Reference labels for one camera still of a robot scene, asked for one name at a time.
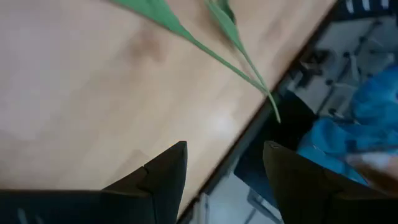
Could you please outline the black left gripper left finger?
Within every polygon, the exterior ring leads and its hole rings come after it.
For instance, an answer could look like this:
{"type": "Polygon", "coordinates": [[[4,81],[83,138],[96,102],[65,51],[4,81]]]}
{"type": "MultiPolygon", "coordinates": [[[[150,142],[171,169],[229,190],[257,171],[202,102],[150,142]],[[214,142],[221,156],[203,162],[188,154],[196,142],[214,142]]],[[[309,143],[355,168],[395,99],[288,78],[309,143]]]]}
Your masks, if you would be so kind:
{"type": "Polygon", "coordinates": [[[0,224],[176,224],[187,173],[179,141],[102,190],[0,190],[0,224]]]}

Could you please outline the office chair base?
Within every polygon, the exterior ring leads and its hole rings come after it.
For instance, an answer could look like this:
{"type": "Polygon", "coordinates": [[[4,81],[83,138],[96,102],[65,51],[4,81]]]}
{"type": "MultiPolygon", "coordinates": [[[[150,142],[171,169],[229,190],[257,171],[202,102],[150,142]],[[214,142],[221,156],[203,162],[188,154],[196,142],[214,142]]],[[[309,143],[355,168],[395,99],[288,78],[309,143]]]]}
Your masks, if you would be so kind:
{"type": "Polygon", "coordinates": [[[351,99],[368,79],[398,62],[392,16],[332,22],[298,63],[289,88],[317,115],[351,119],[351,99]]]}

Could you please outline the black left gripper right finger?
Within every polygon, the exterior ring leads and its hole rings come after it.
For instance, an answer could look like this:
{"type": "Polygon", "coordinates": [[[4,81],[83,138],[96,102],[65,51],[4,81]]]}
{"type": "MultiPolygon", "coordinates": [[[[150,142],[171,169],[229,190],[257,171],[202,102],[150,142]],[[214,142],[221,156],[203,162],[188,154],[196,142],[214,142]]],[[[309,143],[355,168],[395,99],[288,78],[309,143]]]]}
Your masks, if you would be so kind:
{"type": "Polygon", "coordinates": [[[284,224],[398,224],[398,196],[266,141],[263,163],[284,224]]]}

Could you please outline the blue cloth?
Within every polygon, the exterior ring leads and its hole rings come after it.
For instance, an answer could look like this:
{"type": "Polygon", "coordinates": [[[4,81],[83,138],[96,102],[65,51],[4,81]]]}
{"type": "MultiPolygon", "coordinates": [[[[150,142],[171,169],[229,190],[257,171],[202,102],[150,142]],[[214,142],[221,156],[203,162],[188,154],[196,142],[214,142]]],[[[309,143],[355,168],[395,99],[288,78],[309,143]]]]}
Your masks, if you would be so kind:
{"type": "Polygon", "coordinates": [[[398,155],[398,65],[367,79],[351,99],[352,118],[322,117],[302,138],[297,154],[360,184],[344,158],[364,152],[398,155]]]}

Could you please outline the orange artificial tulip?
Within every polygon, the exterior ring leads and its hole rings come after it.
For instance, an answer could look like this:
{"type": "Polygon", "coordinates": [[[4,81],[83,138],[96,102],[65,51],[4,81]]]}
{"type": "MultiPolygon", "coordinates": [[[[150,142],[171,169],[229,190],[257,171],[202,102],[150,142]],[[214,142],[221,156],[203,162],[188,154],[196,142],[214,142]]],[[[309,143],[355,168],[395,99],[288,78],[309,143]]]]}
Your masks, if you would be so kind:
{"type": "Polygon", "coordinates": [[[240,69],[236,68],[234,65],[230,64],[223,57],[216,54],[214,51],[209,49],[199,40],[194,38],[191,33],[189,33],[186,28],[180,23],[178,17],[173,13],[170,6],[166,3],[166,0],[112,0],[116,4],[125,7],[126,9],[133,10],[138,14],[154,21],[156,24],[168,29],[172,33],[179,35],[191,42],[193,45],[197,46],[200,50],[207,53],[209,56],[213,57],[221,64],[232,70],[235,74],[240,76],[243,80],[248,82],[250,85],[258,89],[264,96],[268,97],[271,102],[271,105],[274,109],[275,118],[278,122],[281,122],[281,117],[279,110],[277,108],[277,104],[271,94],[265,92],[265,89],[260,86],[260,81],[257,79],[250,78],[240,69]]]}

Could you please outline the person's hand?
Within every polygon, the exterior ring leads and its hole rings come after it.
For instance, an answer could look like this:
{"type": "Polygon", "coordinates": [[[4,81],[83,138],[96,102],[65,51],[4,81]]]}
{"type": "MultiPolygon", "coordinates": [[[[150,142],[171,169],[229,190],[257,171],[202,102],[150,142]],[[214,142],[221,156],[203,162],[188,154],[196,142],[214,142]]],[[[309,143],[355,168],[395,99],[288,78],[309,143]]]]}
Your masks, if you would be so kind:
{"type": "Polygon", "coordinates": [[[350,154],[345,161],[360,173],[367,183],[384,192],[398,197],[398,155],[385,152],[350,154]]]}

